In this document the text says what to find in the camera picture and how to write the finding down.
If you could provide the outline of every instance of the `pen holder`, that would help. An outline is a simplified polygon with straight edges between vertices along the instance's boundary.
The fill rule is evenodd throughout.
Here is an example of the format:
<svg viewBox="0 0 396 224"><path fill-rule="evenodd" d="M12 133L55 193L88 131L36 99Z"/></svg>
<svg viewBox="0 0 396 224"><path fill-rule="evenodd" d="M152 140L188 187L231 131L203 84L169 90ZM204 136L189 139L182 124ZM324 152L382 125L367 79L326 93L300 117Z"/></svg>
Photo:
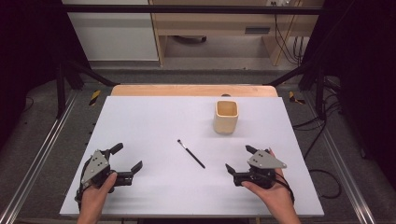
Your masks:
<svg viewBox="0 0 396 224"><path fill-rule="evenodd" d="M238 104L234 101L217 101L213 128L216 133L233 133L238 121Z"/></svg>

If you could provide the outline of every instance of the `yellow cup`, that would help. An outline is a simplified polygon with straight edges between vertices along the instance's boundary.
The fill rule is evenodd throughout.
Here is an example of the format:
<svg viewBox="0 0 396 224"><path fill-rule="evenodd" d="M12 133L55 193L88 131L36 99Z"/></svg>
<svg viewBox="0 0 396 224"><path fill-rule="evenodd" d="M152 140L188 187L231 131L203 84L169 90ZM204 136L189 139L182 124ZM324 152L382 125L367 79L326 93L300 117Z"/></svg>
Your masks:
<svg viewBox="0 0 396 224"><path fill-rule="evenodd" d="M216 133L233 133L238 121L238 104L235 101L217 101L213 128Z"/></svg>

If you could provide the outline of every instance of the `hand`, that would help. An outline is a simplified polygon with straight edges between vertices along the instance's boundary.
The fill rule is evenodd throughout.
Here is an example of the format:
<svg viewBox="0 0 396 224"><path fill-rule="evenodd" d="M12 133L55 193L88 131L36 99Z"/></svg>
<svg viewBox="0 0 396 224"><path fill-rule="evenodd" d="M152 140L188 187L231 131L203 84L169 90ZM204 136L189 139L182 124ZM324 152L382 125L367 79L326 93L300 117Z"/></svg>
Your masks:
<svg viewBox="0 0 396 224"><path fill-rule="evenodd" d="M78 217L78 224L97 223L102 215L108 192L117 180L117 173L111 174L101 188L90 186L84 190L81 200L81 211Z"/></svg>
<svg viewBox="0 0 396 224"><path fill-rule="evenodd" d="M276 172L283 176L281 169L276 169ZM278 175L276 179L285 183L285 180ZM275 183L270 189L262 189L254 183L244 181L242 182L242 186L259 196L279 223L300 223L294 210L290 193L282 185Z"/></svg>

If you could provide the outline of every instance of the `person's right hand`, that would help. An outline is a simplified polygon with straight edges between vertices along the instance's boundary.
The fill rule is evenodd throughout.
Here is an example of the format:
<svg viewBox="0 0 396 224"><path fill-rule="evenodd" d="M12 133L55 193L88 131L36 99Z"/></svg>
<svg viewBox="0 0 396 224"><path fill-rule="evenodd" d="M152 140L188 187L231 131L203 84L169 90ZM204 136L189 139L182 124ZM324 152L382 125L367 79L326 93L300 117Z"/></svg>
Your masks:
<svg viewBox="0 0 396 224"><path fill-rule="evenodd" d="M281 169L276 169L276 172L283 176ZM285 183L285 180L278 175L276 179ZM282 185L275 183L270 189L263 189L254 183L244 181L242 186L259 196L279 223L301 223L294 210L290 193Z"/></svg>

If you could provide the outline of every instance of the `white tabletop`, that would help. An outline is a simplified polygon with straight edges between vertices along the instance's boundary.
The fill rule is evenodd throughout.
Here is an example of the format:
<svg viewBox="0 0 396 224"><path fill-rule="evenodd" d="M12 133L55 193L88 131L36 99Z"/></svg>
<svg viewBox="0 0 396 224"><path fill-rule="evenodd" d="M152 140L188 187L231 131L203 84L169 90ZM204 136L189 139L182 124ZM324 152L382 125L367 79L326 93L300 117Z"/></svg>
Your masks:
<svg viewBox="0 0 396 224"><path fill-rule="evenodd" d="M235 132L214 132L215 102L239 105ZM203 169L177 142L205 165ZM312 180L278 97L108 96L90 143L67 193L61 215L77 216L74 200L83 163L96 150L123 143L110 156L111 169L143 168L132 186L108 194L104 216L113 217L263 217L270 213L253 193L233 184L225 163L248 171L245 145L266 149L288 165L284 175L295 195L299 216L323 216Z"/></svg>

